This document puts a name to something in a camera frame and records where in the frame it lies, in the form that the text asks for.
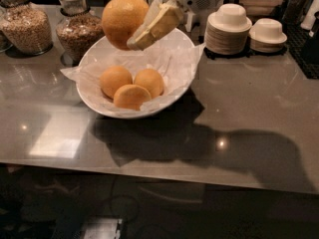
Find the glass jar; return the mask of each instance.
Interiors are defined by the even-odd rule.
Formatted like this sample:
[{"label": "glass jar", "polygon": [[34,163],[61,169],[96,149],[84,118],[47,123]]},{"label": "glass jar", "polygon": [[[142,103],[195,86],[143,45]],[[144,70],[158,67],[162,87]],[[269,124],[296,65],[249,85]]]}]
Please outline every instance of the glass jar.
[{"label": "glass jar", "polygon": [[32,8],[29,0],[1,0],[6,12],[1,30],[22,53],[39,55],[53,47],[47,14]]},{"label": "glass jar", "polygon": [[90,13],[86,0],[59,0],[64,16],[56,27],[59,41],[75,64],[104,36],[101,18]]},{"label": "glass jar", "polygon": [[[1,27],[1,22],[4,17],[4,11],[0,9],[0,27]],[[0,52],[4,52],[8,50],[12,44],[8,40],[8,38],[3,34],[1,28],[0,28]]]}]

